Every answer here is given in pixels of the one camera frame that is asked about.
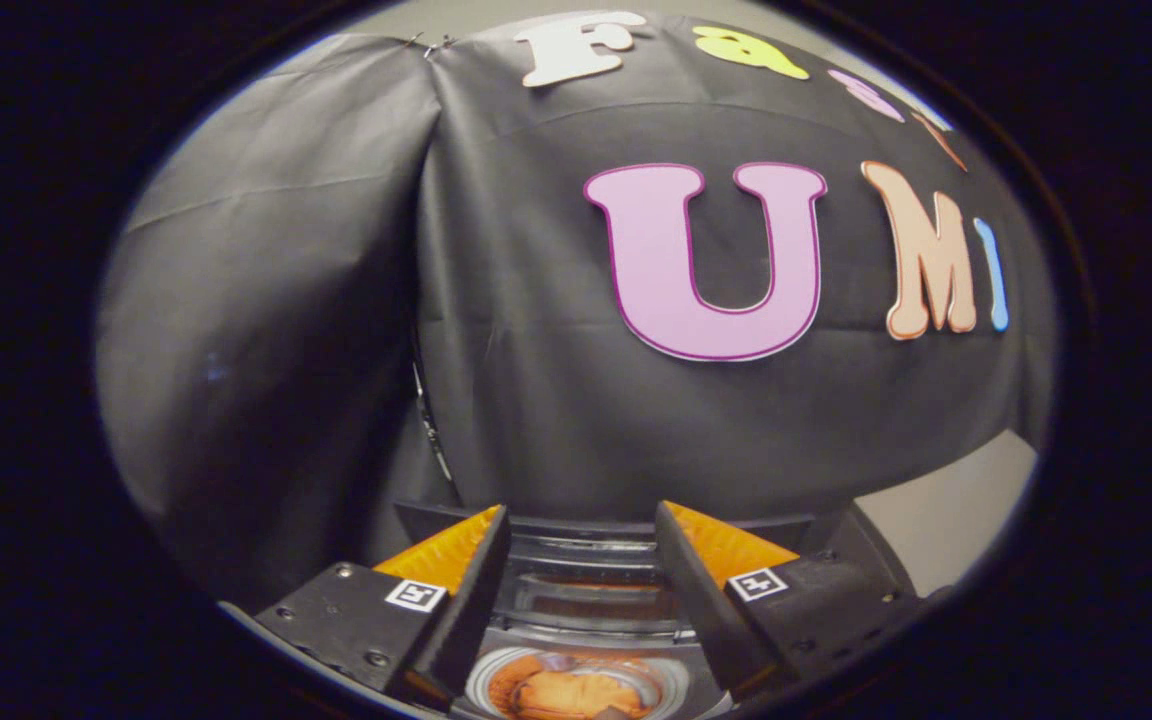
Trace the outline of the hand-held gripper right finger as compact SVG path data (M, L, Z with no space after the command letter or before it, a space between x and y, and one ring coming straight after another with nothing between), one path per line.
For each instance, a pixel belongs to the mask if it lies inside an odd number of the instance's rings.
M710 674L736 702L841 673L924 605L867 558L796 553L676 502L655 507L655 550Z

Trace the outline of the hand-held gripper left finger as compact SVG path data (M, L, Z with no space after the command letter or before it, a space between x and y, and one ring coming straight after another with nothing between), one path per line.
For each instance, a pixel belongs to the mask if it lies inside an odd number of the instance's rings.
M367 568L338 562L257 624L367 691L426 706L465 692L511 546L503 505Z

